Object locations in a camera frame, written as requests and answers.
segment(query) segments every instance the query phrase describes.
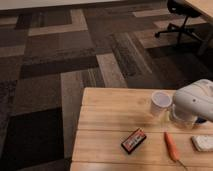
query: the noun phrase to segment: patterned carpet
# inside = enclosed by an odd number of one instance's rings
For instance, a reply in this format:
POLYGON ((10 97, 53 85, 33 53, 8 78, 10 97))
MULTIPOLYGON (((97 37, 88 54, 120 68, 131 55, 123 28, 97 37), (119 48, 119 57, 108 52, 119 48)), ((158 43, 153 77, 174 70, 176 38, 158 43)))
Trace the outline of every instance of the patterned carpet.
MULTIPOLYGON (((163 0, 33 10, 0 18, 0 170, 69 170, 85 87, 177 89, 213 80, 213 49, 183 36, 163 0)), ((189 27, 205 37, 202 18, 189 27)))

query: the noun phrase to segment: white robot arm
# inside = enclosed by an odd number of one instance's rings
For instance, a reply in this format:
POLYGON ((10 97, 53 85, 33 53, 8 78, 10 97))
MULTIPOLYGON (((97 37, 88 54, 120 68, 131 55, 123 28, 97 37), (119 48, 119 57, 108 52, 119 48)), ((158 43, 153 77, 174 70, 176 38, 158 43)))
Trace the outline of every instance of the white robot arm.
POLYGON ((177 90, 173 96, 173 116, 195 122, 197 117, 213 122, 213 82, 199 80, 177 90))

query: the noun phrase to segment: orange carrot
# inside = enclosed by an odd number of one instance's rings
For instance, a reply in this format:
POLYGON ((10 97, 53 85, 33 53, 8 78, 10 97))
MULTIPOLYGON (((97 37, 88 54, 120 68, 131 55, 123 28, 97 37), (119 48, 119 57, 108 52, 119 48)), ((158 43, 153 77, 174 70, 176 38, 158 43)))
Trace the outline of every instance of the orange carrot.
POLYGON ((164 132, 164 137, 167 144, 169 156, 173 161, 177 162, 180 159, 180 156, 172 136, 169 133, 164 132))

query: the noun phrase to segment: white cup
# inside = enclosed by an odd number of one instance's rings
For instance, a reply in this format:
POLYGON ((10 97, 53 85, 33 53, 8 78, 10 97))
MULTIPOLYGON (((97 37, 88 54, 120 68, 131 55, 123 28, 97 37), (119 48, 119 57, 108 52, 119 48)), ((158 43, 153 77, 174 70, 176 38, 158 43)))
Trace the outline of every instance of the white cup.
POLYGON ((165 113, 171 104, 172 99, 167 93, 162 91, 155 91, 152 93, 151 97, 150 113, 153 116, 159 116, 160 114, 165 113))

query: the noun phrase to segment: desk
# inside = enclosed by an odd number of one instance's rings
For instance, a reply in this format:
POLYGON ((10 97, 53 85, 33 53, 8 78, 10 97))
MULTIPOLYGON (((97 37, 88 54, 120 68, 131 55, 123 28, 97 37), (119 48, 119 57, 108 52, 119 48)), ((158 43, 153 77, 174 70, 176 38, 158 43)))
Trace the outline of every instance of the desk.
POLYGON ((198 55, 202 55, 213 37, 213 0, 184 0, 186 4, 199 11, 212 27, 201 45, 198 55))
MULTIPOLYGON (((213 134, 213 124, 192 130, 175 127, 168 114, 149 113, 154 90, 86 88, 73 152, 71 171, 183 171, 168 156, 163 132, 168 131, 189 170, 213 170, 213 153, 197 152, 190 140, 194 134, 213 134), (147 139, 131 155, 121 142, 138 127, 147 139)), ((165 90, 170 95, 172 90, 165 90)))

